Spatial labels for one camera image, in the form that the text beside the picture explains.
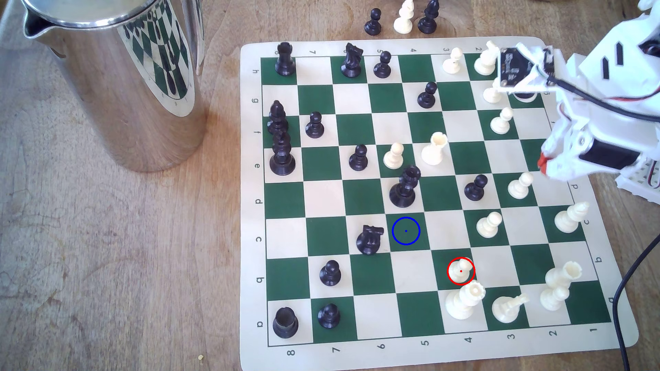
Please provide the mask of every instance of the white chess piece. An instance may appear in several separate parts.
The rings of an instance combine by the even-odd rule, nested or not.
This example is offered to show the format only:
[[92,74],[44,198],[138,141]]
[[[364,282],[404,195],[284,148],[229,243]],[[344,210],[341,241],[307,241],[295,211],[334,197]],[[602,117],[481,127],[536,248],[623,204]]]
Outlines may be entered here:
[[523,199],[529,193],[529,186],[534,182],[534,175],[530,172],[520,174],[520,178],[509,183],[507,190],[514,199]]
[[479,219],[477,222],[477,232],[483,238],[492,238],[497,234],[497,227],[502,223],[502,216],[497,211],[488,214],[487,217]]
[[422,148],[422,160],[432,166],[442,161],[442,149],[447,145],[447,135],[439,131],[431,135],[431,143]]
[[557,286],[546,288],[541,293],[541,305],[547,310],[558,310],[568,297],[568,288]]
[[545,274],[545,284],[550,288],[566,287],[571,282],[582,277],[582,267],[575,261],[567,261],[561,268],[552,268]]
[[522,293],[515,298],[500,296],[493,302],[493,316],[502,323],[511,323],[518,318],[520,306],[528,301],[529,297],[525,293]]
[[403,165],[403,145],[401,143],[394,143],[392,147],[389,148],[389,151],[383,156],[383,163],[388,168],[394,170],[398,169]]
[[461,64],[459,63],[461,57],[463,57],[463,50],[461,48],[453,48],[449,58],[442,62],[442,69],[450,75],[458,73],[461,70]]
[[497,134],[506,134],[511,125],[509,121],[513,118],[513,110],[510,107],[502,108],[500,115],[490,120],[490,129]]
[[475,312],[473,308],[486,296],[486,289],[475,280],[451,291],[445,299],[445,309],[457,320],[465,320]]
[[565,211],[560,211],[554,217],[554,225],[563,233],[573,233],[578,229],[579,222],[584,219],[589,210],[586,201],[570,205]]

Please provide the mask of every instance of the wire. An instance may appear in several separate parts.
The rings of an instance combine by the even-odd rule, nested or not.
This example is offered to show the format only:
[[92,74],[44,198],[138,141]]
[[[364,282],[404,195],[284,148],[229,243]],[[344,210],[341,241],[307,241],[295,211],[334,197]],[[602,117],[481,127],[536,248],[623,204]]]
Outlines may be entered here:
[[621,283],[619,284],[619,287],[616,288],[616,292],[614,294],[614,300],[612,301],[612,317],[614,318],[614,330],[616,331],[616,340],[618,340],[619,343],[619,349],[621,350],[621,359],[623,360],[623,369],[625,371],[630,371],[630,364],[628,363],[628,353],[626,352],[626,345],[623,342],[623,335],[621,334],[621,325],[619,324],[618,320],[618,300],[621,297],[621,292],[623,292],[623,288],[626,286],[626,283],[628,283],[628,280],[630,280],[630,277],[632,276],[633,273],[635,273],[635,270],[637,267],[640,266],[640,263],[646,258],[647,255],[653,250],[653,248],[660,242],[660,234],[651,242],[650,245],[644,251],[640,254],[640,256],[637,257],[637,260],[630,266],[628,272],[626,272],[626,275],[623,277],[621,280]]

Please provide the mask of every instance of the white square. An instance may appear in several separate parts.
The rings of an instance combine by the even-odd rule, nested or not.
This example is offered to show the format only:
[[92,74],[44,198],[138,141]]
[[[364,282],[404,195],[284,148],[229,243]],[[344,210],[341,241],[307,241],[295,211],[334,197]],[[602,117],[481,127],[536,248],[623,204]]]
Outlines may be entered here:
[[353,304],[358,339],[401,336],[396,294],[353,296]]
[[377,145],[390,145],[392,143],[408,144],[413,142],[411,127],[408,122],[408,113],[372,114],[372,121]]
[[378,179],[380,178],[380,168],[378,166],[378,153],[375,145],[366,145],[367,147],[367,167],[362,171],[355,171],[348,165],[348,160],[355,153],[355,146],[339,147],[339,160],[341,167],[341,178],[345,180],[355,179]]
[[340,114],[370,114],[371,100],[367,84],[337,84],[333,85],[335,96],[335,113]]
[[298,85],[332,85],[330,57],[297,57],[296,82]]
[[431,250],[463,249],[470,246],[463,210],[426,211],[424,220]]
[[438,289],[431,250],[391,252],[396,292],[424,292]]
[[509,245],[547,244],[541,212],[536,206],[506,207],[501,210]]
[[302,186],[305,191],[306,217],[343,217],[346,215],[344,187],[341,180],[303,182]]
[[558,310],[547,310],[541,305],[541,293],[546,288],[548,285],[544,283],[520,286],[520,292],[529,297],[529,301],[525,303],[525,313],[527,313],[529,325],[531,327],[570,325],[571,319],[568,317],[566,304],[563,304]]
[[284,106],[287,116],[299,115],[297,85],[262,85],[261,99],[264,116],[268,116],[271,112],[271,106],[275,100],[279,100]]
[[433,96],[436,97],[436,103],[431,108],[422,108],[417,103],[417,97],[424,92],[427,83],[403,83],[403,100],[406,102],[406,111],[408,112],[439,112],[442,111],[440,104],[440,95],[436,90]]
[[450,143],[484,141],[477,111],[444,111],[442,117],[447,131],[445,134]]
[[[273,331],[273,320],[280,308],[288,306],[298,318],[298,330],[288,339],[282,339]],[[268,327],[268,345],[293,345],[313,343],[312,333],[312,301],[310,299],[277,300],[268,302],[268,321],[263,324]]]
[[486,288],[518,286],[518,274],[509,246],[472,248],[472,259],[479,282]]
[[376,253],[389,252],[389,231],[387,230],[387,219],[385,214],[365,214],[365,215],[347,215],[346,233],[348,234],[348,253],[351,255],[361,254],[358,250],[357,240],[362,233],[362,227],[376,226],[385,229],[385,233],[380,236],[380,248]]
[[519,140],[485,141],[484,145],[488,154],[490,171],[493,174],[527,171],[527,162]]
[[[335,260],[339,263],[341,278],[335,286],[325,286],[319,278],[321,268],[325,264]],[[310,256],[307,258],[310,270],[310,297],[315,298],[337,298],[341,296],[353,296],[353,278],[350,272],[350,255],[324,255]]]
[[438,299],[440,300],[440,312],[442,313],[442,324],[444,326],[445,333],[488,330],[483,302],[479,302],[479,304],[473,306],[472,308],[474,308],[474,312],[465,320],[457,320],[449,313],[447,313],[445,301],[447,300],[447,295],[451,292],[458,292],[458,290],[438,291]]
[[266,219],[266,258],[307,256],[305,218]]

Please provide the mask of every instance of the wood grain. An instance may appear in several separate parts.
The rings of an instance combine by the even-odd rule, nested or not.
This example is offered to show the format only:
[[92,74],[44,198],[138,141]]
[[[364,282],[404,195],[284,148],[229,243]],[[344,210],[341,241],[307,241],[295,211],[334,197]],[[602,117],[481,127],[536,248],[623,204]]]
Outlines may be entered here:
[[[444,36],[540,37],[587,54],[633,0],[443,0]],[[239,54],[252,42],[396,34],[399,0],[204,1],[209,107],[202,147],[177,168],[113,163],[49,51],[21,34],[22,5],[0,22],[0,370],[239,370]],[[423,1],[416,2],[421,17]],[[658,233],[660,207],[591,177],[620,269]],[[660,367],[660,252],[628,283],[640,340],[633,370]],[[197,356],[203,354],[203,360]],[[620,370],[617,350],[392,370]]]

